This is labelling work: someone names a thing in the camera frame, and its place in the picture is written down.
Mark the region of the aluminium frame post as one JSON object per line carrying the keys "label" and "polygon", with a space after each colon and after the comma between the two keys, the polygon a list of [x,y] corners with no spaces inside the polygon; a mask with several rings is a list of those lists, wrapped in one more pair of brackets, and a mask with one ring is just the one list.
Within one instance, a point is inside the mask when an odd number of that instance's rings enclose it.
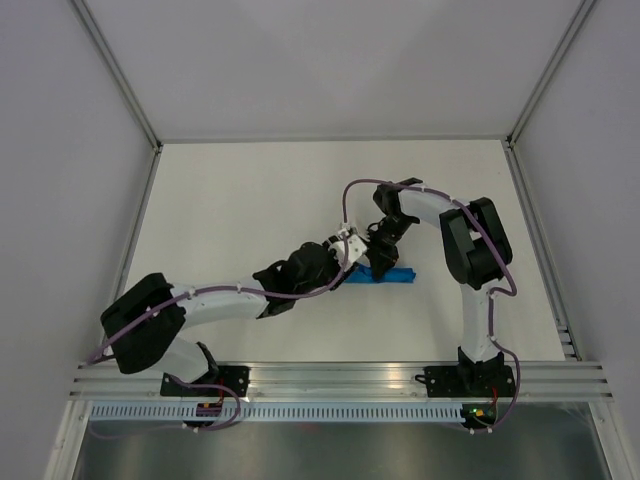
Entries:
{"label": "aluminium frame post", "polygon": [[581,0],[578,3],[575,12],[572,14],[551,56],[547,60],[541,75],[536,80],[513,127],[505,137],[506,145],[509,148],[513,148],[524,133],[543,96],[598,4],[598,0]]}
{"label": "aluminium frame post", "polygon": [[162,141],[152,127],[137,95],[131,87],[106,36],[98,24],[89,3],[85,0],[70,0],[68,1],[68,5],[96,50],[98,57],[106,68],[109,77],[118,90],[137,127],[142,132],[152,150],[158,152],[162,147]]}

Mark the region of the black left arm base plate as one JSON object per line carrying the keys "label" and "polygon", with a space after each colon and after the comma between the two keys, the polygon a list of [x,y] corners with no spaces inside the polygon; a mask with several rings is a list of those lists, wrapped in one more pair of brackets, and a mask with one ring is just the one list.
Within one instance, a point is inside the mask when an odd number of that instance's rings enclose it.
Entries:
{"label": "black left arm base plate", "polygon": [[162,397],[227,397],[235,394],[245,397],[249,386],[250,368],[246,365],[222,365],[216,373],[207,373],[192,383],[177,380],[164,374],[160,395]]}

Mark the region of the blue cloth napkin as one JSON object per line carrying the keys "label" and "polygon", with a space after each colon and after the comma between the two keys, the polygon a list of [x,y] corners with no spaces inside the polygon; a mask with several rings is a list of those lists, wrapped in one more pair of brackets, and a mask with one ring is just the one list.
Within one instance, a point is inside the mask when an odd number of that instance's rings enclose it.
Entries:
{"label": "blue cloth napkin", "polygon": [[416,272],[412,268],[394,267],[385,272],[380,278],[374,277],[373,270],[365,265],[359,264],[346,279],[347,284],[412,284],[416,279]]}

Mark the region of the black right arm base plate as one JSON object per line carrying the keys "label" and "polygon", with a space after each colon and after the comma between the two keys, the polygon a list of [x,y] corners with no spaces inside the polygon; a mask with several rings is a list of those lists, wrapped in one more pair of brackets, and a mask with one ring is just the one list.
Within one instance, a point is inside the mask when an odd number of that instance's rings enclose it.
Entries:
{"label": "black right arm base plate", "polygon": [[509,366],[494,370],[469,370],[460,366],[426,366],[413,379],[426,388],[429,398],[509,398],[516,381]]}

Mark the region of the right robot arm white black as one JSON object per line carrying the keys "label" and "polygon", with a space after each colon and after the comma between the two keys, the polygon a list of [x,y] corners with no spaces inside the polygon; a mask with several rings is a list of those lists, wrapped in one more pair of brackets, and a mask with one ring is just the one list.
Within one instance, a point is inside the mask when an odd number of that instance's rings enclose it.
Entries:
{"label": "right robot arm white black", "polygon": [[378,185],[373,201],[384,217],[367,228],[372,279],[383,280],[395,267],[397,243],[410,226],[437,227],[447,269],[460,285],[462,298],[463,337],[453,377],[469,395],[505,382],[510,370],[496,346],[495,294],[513,296],[516,289],[506,272],[513,252],[494,203],[482,197],[464,204],[416,178]]}

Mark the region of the aluminium frame left post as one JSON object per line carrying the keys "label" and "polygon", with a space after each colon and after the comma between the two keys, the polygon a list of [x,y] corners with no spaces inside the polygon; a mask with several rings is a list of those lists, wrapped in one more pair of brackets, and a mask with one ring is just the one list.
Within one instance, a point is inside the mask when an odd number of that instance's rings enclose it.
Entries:
{"label": "aluminium frame left post", "polygon": [[137,127],[142,132],[152,150],[158,152],[162,147],[162,141],[152,127],[137,95],[131,87],[106,36],[98,24],[89,3],[85,0],[70,0],[68,1],[68,5],[96,50],[98,57],[106,68],[109,77],[118,90]]}

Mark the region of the aluminium frame right post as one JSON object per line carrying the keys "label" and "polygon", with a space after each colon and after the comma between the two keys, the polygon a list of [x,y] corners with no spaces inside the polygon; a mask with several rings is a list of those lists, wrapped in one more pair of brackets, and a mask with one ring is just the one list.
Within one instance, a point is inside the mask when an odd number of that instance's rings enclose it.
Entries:
{"label": "aluminium frame right post", "polygon": [[572,14],[551,56],[547,60],[541,75],[536,80],[513,127],[505,137],[506,145],[509,148],[513,148],[524,133],[543,96],[598,4],[598,0],[581,0],[578,3],[575,12]]}

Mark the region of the aluminium mounting rail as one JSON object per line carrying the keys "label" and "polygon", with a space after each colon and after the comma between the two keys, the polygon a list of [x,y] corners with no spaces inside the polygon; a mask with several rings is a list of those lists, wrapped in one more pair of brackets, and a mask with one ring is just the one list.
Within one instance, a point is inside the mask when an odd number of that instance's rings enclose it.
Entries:
{"label": "aluminium mounting rail", "polygon": [[[458,400],[445,373],[452,362],[244,362],[250,400],[285,401],[434,401]],[[611,387],[603,367],[584,361],[524,361],[512,368],[509,387],[520,385],[522,402],[609,402]],[[121,374],[113,362],[80,367],[68,388],[74,400],[156,400],[161,398],[160,372]]]}

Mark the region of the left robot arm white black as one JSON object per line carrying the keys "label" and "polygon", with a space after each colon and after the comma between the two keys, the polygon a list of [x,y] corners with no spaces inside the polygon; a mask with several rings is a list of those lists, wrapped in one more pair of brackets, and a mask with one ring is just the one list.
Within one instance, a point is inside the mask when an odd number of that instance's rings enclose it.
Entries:
{"label": "left robot arm white black", "polygon": [[178,285],[161,273],[148,274],[101,314],[106,346],[124,375],[162,370],[195,395],[209,395],[218,367],[206,345],[182,339],[182,331],[286,313],[302,299],[337,288],[365,250],[352,240],[307,242],[232,285]]}

